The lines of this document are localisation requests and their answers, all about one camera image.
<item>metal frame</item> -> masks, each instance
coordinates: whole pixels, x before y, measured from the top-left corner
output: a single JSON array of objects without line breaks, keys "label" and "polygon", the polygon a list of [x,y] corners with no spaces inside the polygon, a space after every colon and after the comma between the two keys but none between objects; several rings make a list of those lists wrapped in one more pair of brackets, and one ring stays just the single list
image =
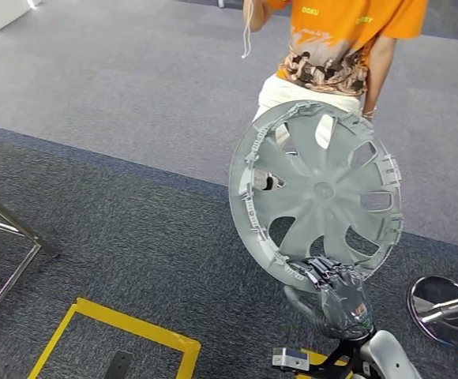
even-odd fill
[{"label": "metal frame", "polygon": [[22,273],[36,257],[36,255],[41,249],[46,251],[47,253],[55,256],[54,249],[48,243],[41,239],[38,234],[27,226],[26,223],[19,220],[14,214],[6,209],[5,206],[0,204],[0,218],[3,219],[6,223],[0,223],[0,231],[5,231],[13,235],[19,235],[21,237],[27,238],[33,243],[33,248],[25,256],[25,258],[18,267],[2,286],[0,290],[0,302],[6,296],[13,286],[15,285],[17,280],[22,275]]}]

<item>person's arm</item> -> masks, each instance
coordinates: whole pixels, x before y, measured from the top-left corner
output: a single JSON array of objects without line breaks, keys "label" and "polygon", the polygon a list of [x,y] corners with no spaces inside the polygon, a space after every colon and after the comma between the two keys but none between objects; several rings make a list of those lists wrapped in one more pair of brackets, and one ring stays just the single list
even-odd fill
[{"label": "person's arm", "polygon": [[366,82],[368,91],[366,93],[363,116],[369,120],[373,119],[376,107],[378,97],[391,68],[392,58],[394,56],[396,39],[379,36],[371,50],[369,62],[368,76]]},{"label": "person's arm", "polygon": [[[246,24],[252,13],[250,31],[257,32],[264,26],[274,10],[283,9],[289,2],[289,0],[244,0],[243,21]],[[250,12],[252,3],[253,11]]]},{"label": "person's arm", "polygon": [[401,0],[394,16],[380,31],[369,53],[366,82],[368,91],[363,116],[373,119],[378,97],[392,62],[396,41],[419,36],[427,5],[427,0]]}]

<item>person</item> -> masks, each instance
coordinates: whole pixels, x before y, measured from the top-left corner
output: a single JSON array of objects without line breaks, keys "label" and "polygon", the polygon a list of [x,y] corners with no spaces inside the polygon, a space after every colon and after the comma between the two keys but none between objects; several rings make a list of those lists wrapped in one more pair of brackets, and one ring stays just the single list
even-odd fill
[{"label": "person", "polygon": [[255,118],[313,99],[373,120],[396,42],[420,35],[427,0],[244,0],[243,17],[256,32],[287,5],[289,54],[264,83]]}]

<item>printed graphic on shirt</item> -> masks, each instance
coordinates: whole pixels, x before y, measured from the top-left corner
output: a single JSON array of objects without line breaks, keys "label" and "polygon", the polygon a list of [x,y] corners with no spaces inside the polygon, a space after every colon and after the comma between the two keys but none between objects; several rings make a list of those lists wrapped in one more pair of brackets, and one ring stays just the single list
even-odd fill
[{"label": "printed graphic on shirt", "polygon": [[418,36],[427,0],[266,0],[291,4],[289,53],[277,76],[317,92],[360,96],[379,36]]},{"label": "printed graphic on shirt", "polygon": [[290,52],[280,65],[278,75],[317,92],[360,96],[366,91],[370,46],[367,43],[359,51],[351,51],[349,43],[333,43],[326,32],[293,33]]}]

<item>yellow floor marking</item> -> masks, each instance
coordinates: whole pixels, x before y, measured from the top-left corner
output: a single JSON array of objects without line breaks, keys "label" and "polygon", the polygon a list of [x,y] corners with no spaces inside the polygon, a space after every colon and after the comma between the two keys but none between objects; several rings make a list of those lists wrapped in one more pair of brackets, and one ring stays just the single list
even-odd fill
[{"label": "yellow floor marking", "polygon": [[181,351],[183,356],[180,363],[180,367],[177,372],[176,379],[190,379],[192,377],[194,368],[197,360],[197,355],[201,348],[201,344],[196,340],[181,336],[168,329],[160,328],[160,326],[150,324],[146,321],[139,320],[135,317],[128,316],[116,310],[110,310],[105,306],[95,304],[95,302],[90,302],[83,298],[77,298],[76,303],[70,307],[57,330],[54,332],[52,338],[50,339],[36,365],[34,365],[29,375],[30,379],[36,379],[38,376],[41,371],[41,368],[43,367],[74,313],[83,314],[84,316],[111,325],[114,328],[125,330],[126,332],[135,334],[136,336]]},{"label": "yellow floor marking", "polygon": [[[301,349],[301,351],[303,353],[308,354],[310,357],[310,364],[311,364],[311,365],[320,365],[322,362],[325,361],[326,358],[327,358],[325,355],[315,353],[314,351],[310,351],[310,350],[307,350],[307,349]],[[336,366],[345,366],[345,365],[346,365],[346,362],[342,362],[342,361],[336,362]],[[350,379],[351,377],[352,377],[352,373],[349,373],[348,376],[346,377],[346,379]],[[310,377],[308,377],[308,376],[303,375],[303,374],[299,374],[299,375],[296,375],[295,379],[310,379]]]}]

